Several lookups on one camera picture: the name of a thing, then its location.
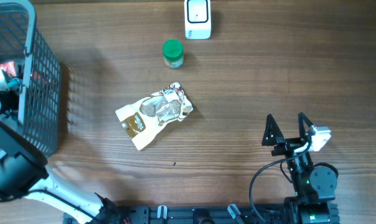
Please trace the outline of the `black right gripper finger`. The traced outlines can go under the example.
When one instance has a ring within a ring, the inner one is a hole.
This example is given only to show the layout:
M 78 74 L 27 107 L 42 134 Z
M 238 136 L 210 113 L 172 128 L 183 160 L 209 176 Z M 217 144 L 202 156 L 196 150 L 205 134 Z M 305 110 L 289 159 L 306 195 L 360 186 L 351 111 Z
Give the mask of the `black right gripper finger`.
M 304 125 L 310 128 L 313 125 L 313 123 L 307 118 L 307 116 L 303 112 L 300 112 L 298 114 L 298 123 L 299 123 L 299 137 L 307 141 L 308 133 Z
M 284 136 L 281 132 L 279 126 L 277 125 L 272 114 L 268 114 L 266 117 L 266 126 L 263 139 L 261 142 L 262 146 L 274 146 L 284 142 Z

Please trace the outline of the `green lid glass jar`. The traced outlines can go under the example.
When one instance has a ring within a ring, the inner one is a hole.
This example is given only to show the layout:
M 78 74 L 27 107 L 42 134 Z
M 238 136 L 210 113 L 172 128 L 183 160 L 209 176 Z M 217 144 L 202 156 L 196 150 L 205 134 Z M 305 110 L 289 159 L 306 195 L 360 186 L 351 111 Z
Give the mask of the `green lid glass jar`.
M 184 49 L 179 40 L 170 39 L 165 41 L 162 47 L 164 63 L 169 68 L 179 68 L 184 63 Z

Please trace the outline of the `white brown snack pouch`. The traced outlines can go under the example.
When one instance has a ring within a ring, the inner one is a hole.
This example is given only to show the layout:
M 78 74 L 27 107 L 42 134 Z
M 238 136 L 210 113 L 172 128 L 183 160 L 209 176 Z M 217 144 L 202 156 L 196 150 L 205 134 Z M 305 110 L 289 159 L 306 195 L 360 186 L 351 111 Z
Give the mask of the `white brown snack pouch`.
M 144 149 L 167 124 L 183 121 L 193 111 L 180 83 L 161 90 L 115 111 L 123 129 L 137 150 Z

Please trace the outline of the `blue mouthwash bottle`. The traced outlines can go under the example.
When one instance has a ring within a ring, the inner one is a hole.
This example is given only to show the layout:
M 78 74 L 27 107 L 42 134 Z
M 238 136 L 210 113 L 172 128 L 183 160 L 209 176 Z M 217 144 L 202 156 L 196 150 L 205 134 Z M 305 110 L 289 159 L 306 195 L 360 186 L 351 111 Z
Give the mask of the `blue mouthwash bottle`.
M 20 78 L 12 78 L 12 79 L 10 79 L 8 81 L 7 85 L 8 85 L 8 88 L 11 91 L 19 93 L 20 89 L 21 89 L 21 86 L 22 86 L 22 79 L 20 79 Z

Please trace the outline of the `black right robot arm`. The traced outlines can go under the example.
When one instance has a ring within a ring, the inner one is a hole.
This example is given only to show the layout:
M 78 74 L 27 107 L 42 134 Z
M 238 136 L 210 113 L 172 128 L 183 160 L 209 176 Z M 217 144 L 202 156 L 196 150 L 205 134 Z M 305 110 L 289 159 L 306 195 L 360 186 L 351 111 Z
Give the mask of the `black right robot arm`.
M 336 208 L 330 201 L 336 198 L 338 171 L 332 165 L 313 163 L 310 153 L 319 152 L 330 140 L 327 126 L 316 126 L 304 113 L 298 114 L 299 136 L 285 138 L 274 117 L 266 117 L 264 146 L 273 146 L 272 156 L 284 156 L 295 196 L 283 203 L 284 223 L 333 223 Z

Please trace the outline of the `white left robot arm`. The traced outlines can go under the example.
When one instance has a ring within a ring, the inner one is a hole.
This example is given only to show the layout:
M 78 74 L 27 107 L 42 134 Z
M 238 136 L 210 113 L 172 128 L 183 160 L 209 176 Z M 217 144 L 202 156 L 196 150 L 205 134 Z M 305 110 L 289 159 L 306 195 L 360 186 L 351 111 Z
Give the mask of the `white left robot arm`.
M 78 223 L 120 223 L 120 212 L 111 200 L 59 177 L 33 144 L 1 120 L 0 148 L 5 151 L 0 159 L 0 203 L 25 197 L 57 208 Z

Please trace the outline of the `white barcode scanner box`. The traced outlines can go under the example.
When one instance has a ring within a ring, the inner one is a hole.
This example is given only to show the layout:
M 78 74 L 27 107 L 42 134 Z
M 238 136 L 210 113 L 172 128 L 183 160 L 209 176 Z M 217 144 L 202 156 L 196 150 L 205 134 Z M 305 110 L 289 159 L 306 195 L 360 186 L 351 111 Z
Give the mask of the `white barcode scanner box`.
M 185 0 L 185 36 L 189 40 L 209 39 L 212 31 L 210 0 Z

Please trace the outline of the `red snack packet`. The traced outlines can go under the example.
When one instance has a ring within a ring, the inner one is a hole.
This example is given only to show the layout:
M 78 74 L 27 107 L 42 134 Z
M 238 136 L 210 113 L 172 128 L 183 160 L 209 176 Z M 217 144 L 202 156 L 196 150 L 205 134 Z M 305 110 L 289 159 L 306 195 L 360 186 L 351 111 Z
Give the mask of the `red snack packet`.
M 10 91 L 8 81 L 12 78 L 23 80 L 25 63 L 23 59 L 7 60 L 0 63 L 0 91 Z

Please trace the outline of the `grey plastic shopping basket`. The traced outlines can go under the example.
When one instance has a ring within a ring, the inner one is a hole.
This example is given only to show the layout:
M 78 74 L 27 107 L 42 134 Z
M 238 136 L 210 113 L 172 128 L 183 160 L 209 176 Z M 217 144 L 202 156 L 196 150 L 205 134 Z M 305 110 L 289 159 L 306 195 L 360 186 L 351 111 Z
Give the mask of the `grey plastic shopping basket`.
M 24 60 L 16 131 L 46 157 L 57 151 L 62 72 L 30 1 L 0 0 L 0 62 Z

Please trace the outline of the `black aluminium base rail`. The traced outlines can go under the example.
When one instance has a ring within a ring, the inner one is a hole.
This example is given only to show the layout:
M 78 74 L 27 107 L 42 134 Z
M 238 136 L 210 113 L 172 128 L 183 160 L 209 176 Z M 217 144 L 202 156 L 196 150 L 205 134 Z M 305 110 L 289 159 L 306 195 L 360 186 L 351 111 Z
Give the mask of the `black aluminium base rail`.
M 159 207 L 120 207 L 121 223 L 261 223 L 251 207 L 238 207 L 236 212 L 223 207 L 166 207 L 161 214 Z M 294 216 L 282 204 L 263 204 L 258 211 L 267 223 L 331 223 L 341 222 L 337 205 L 317 208 L 299 207 Z

